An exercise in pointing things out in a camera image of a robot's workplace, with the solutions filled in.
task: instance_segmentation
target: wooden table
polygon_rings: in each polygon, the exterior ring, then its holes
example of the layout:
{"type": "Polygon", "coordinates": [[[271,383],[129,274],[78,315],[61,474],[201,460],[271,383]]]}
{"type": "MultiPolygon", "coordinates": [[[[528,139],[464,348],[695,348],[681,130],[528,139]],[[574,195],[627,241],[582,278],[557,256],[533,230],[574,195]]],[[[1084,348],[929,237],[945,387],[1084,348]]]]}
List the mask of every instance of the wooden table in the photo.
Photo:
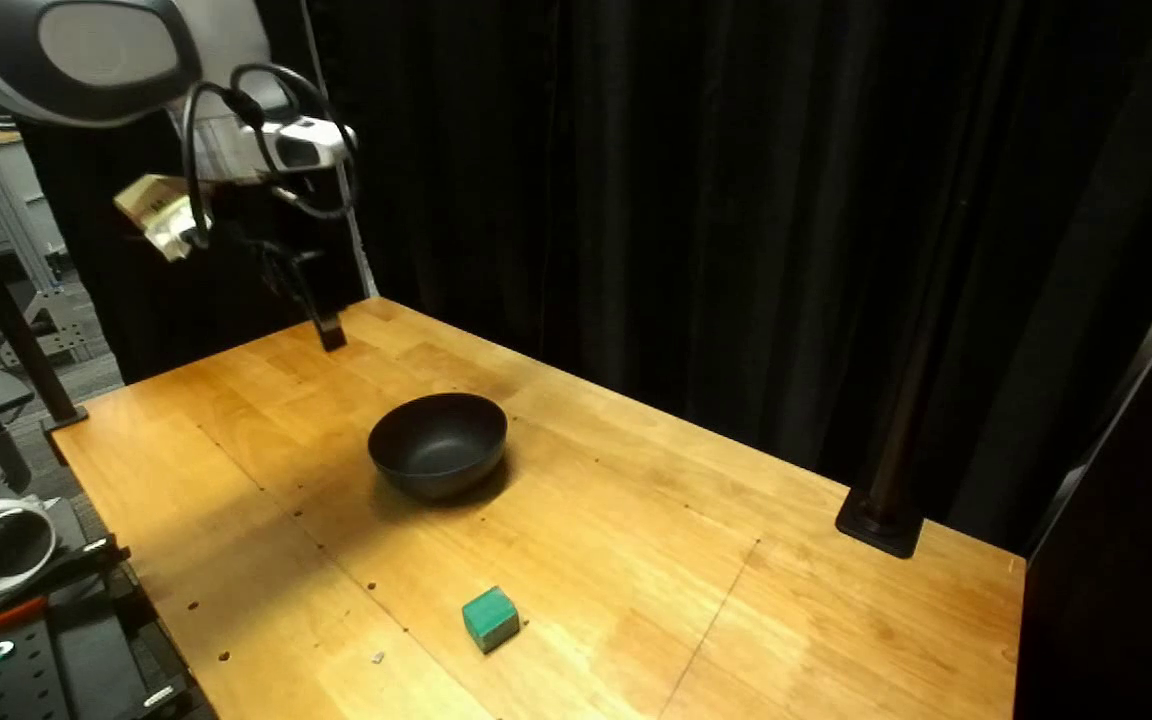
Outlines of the wooden table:
{"type": "Polygon", "coordinates": [[[56,430],[220,715],[1013,715],[1024,561],[387,300],[56,430]],[[421,506],[365,451],[422,390],[504,405],[507,488],[421,506]],[[460,604],[523,630],[479,657],[460,604]]]}

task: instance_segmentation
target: black curtain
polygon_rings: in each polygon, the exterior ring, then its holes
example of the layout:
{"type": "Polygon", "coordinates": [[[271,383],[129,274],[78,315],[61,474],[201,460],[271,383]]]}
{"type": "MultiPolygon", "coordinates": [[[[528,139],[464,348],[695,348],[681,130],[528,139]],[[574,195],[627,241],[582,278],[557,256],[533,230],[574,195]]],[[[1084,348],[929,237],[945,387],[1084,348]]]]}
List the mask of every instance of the black curtain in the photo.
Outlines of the black curtain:
{"type": "MultiPolygon", "coordinates": [[[[387,296],[983,538],[1024,547],[1147,326],[1152,0],[308,2],[387,296]]],[[[107,243],[152,137],[31,130],[138,372],[286,319],[107,243]]]]}

